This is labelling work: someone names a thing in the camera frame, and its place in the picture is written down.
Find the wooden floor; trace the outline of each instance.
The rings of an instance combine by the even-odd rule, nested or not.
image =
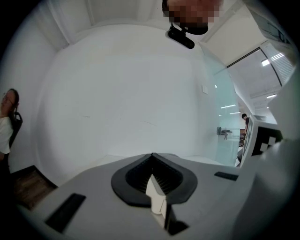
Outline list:
[[[12,178],[17,203],[29,210],[55,189],[36,170],[12,174]]]

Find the glass partition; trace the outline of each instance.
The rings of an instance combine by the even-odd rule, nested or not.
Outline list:
[[[218,114],[217,152],[215,161],[234,166],[240,141],[239,105],[233,82],[226,66],[206,47],[202,46],[206,68],[215,84],[215,108]]]

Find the person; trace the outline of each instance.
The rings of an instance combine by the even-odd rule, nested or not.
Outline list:
[[[249,124],[249,118],[247,117],[247,114],[243,113],[242,119],[246,121],[246,126],[245,126],[245,135],[246,135],[247,129],[248,129],[248,124]]]
[[[0,109],[0,161],[10,152],[9,139],[13,134],[12,120],[19,105],[19,94],[15,89],[4,93]]]

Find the white panel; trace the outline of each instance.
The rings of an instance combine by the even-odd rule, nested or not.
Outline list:
[[[243,6],[211,37],[206,46],[228,66],[265,40],[247,7]]]
[[[268,145],[266,143],[262,143],[260,151],[265,152],[268,149]]]
[[[146,195],[151,198],[151,211],[155,214],[162,214],[161,208],[165,201],[165,195],[153,175],[149,178]]]
[[[90,0],[95,22],[137,17],[138,0]]]
[[[62,34],[57,22],[55,21],[49,6],[44,2],[39,4],[33,11],[33,17],[36,21],[39,29],[48,39],[48,41],[56,48],[60,50],[66,48],[69,43]]]
[[[275,144],[275,141],[276,141],[276,138],[275,137],[270,137],[269,138],[269,142],[268,142],[268,145],[274,145]]]
[[[85,0],[59,0],[59,4],[68,26],[75,33],[91,27]]]

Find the ceiling light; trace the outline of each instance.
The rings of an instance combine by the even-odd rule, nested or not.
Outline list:
[[[274,94],[274,95],[270,95],[270,96],[267,96],[267,98],[273,98],[273,97],[276,97],[277,94]]]
[[[262,66],[263,66],[263,67],[266,66],[266,65],[268,65],[268,64],[270,64],[270,62],[269,62],[268,59],[262,61]]]
[[[283,56],[284,55],[282,53],[279,53],[279,54],[275,55],[274,57],[271,57],[271,60],[274,61],[274,60],[277,60],[278,58],[281,58]]]
[[[235,104],[234,105],[225,106],[225,107],[221,107],[221,108],[228,108],[228,107],[233,107],[233,106],[235,106]]]

